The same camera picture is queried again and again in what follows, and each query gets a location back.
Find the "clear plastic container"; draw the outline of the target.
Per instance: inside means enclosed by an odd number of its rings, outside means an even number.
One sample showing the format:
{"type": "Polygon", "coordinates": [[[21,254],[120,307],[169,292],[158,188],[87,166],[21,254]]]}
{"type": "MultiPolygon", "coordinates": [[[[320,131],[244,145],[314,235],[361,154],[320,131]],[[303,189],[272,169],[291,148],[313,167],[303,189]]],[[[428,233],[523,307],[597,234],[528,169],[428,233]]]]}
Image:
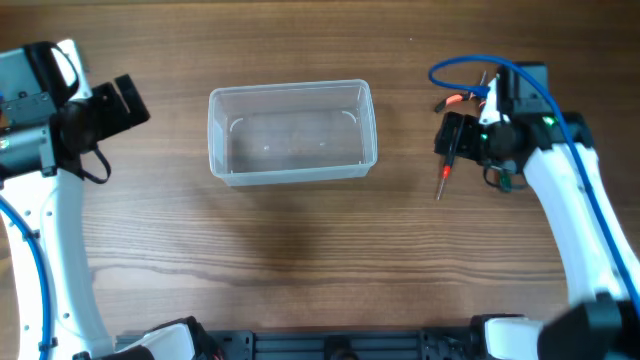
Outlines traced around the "clear plastic container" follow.
{"type": "Polygon", "coordinates": [[[207,136],[211,172],[229,187],[359,178],[378,160],[362,79],[218,88],[207,136]]]}

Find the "black red screwdriver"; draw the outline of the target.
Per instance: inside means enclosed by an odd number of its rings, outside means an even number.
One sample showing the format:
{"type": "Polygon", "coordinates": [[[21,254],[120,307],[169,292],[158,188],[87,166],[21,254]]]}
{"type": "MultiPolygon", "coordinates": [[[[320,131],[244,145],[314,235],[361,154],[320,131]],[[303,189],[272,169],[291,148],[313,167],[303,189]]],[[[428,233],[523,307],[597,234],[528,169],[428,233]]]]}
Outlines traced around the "black red screwdriver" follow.
{"type": "Polygon", "coordinates": [[[439,181],[439,185],[438,185],[438,190],[436,193],[436,200],[439,201],[442,197],[442,193],[444,191],[444,187],[446,184],[447,179],[449,178],[449,175],[451,173],[451,169],[453,167],[454,161],[455,161],[455,157],[456,157],[456,152],[457,152],[457,146],[460,140],[460,136],[461,136],[461,132],[462,132],[462,126],[459,125],[456,129],[455,132],[452,136],[452,140],[449,146],[449,149],[447,151],[447,154],[444,158],[444,163],[443,163],[443,169],[442,169],[442,174],[441,174],[441,178],[439,181]]]}

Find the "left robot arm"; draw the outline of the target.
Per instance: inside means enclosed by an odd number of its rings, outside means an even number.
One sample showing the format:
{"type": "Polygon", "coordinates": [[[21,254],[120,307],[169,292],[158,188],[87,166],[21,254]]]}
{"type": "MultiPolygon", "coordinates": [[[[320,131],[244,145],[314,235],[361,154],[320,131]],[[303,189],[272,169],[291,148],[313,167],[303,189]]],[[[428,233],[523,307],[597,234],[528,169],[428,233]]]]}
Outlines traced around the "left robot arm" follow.
{"type": "Polygon", "coordinates": [[[18,300],[22,359],[220,359],[193,317],[116,349],[94,296],[82,227],[81,162],[149,119],[128,75],[90,86],[72,40],[1,56],[1,218],[18,300]]]}

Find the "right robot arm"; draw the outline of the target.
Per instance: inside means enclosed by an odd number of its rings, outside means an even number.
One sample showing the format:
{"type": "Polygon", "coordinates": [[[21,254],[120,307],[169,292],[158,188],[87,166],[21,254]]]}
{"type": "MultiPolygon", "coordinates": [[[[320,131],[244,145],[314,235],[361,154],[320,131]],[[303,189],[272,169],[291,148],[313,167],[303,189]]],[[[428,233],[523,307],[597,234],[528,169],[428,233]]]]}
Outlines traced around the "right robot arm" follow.
{"type": "Polygon", "coordinates": [[[477,100],[478,116],[438,106],[444,114],[434,142],[440,176],[467,159],[492,185],[513,190],[520,176],[536,194],[561,256],[568,310],[552,321],[523,315],[475,316],[466,359],[635,359],[639,355],[639,260],[602,183],[592,133],[577,112],[564,112],[548,88],[541,62],[493,57],[497,72],[457,85],[461,101],[477,100]]]}

